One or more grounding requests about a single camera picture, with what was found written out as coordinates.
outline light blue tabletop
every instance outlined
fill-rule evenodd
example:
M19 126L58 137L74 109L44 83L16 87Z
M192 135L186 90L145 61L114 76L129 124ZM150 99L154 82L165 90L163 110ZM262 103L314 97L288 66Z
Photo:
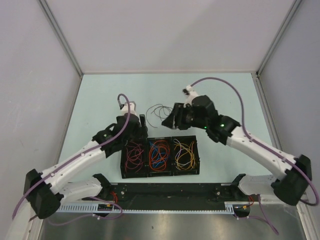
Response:
M94 74L83 77L59 161L64 161L86 145L98 131L116 122L116 116L120 113L117 102L119 93L127 95L130 101L135 101L137 114L146 114L147 109L155 104L173 107L175 102L183 103L185 96L182 89L209 76L225 79L238 89L244 102L247 129L271 144L250 73ZM241 121L239 99L226 84L206 80L197 84L194 89L199 95L208 95L220 114ZM199 175L122 179L121 153L117 152L87 168L72 180L86 180L93 174L102 173L112 183L229 183L242 173L253 176L270 174L245 154L213 142L202 129L171 130L161 126L160 119L154 115L148 113L148 119L158 127L147 125L151 138L196 135L200 157Z

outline white wall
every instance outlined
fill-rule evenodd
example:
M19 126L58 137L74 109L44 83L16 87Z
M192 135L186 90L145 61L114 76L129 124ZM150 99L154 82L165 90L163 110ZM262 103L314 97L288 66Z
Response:
M0 7L0 239L26 173L58 158L80 78L36 0Z
M294 0L47 0L84 73L255 71Z
M261 81L283 148L312 161L320 191L320 1L305 0ZM314 201L309 191L310 200ZM320 223L320 207L314 213Z

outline bundle of yellow cables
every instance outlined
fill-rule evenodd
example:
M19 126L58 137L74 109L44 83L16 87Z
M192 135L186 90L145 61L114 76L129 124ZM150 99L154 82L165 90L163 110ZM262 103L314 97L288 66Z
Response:
M175 155L176 168L178 170L191 170L196 168L196 158L193 153L193 148L195 141L191 142L190 145L179 142L177 139L173 140L174 142L174 150L180 148L180 150ZM185 163L181 163L181 157L184 155L190 155L190 160Z

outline metal floor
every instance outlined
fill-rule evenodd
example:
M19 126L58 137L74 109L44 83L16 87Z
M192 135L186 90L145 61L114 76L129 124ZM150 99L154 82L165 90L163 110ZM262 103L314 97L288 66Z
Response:
M296 207L270 204L264 206L277 236L256 219L237 220L223 214L124 214L115 220L82 218L65 226L43 222L39 240L305 240ZM262 217L259 205L252 216ZM69 221L78 213L56 213L55 223Z

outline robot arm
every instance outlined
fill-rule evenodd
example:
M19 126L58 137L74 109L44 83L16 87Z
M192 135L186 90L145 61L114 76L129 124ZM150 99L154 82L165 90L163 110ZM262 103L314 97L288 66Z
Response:
M24 194L28 193L26 199L40 219L51 216L62 203L86 197L103 198L109 194L110 183L102 174L96 174L87 181L69 181L87 167L120 151L127 141L147 137L145 116L138 117L136 104L129 104L130 106L119 103L121 115L116 118L117 123L99 131L86 146L66 161L40 173L33 169L26 174Z
M297 158L258 140L236 120L218 114L209 97L198 95L191 86L187 86L183 92L187 96L185 103L174 104L171 114L162 122L163 126L180 130L190 127L204 129L214 142L237 149L267 168L273 174L267 179L274 181L269 181L269 188L273 189L274 194L283 202L297 205L309 184L296 167L311 180L309 158L304 155ZM241 183L244 179L245 174L241 174L237 181Z

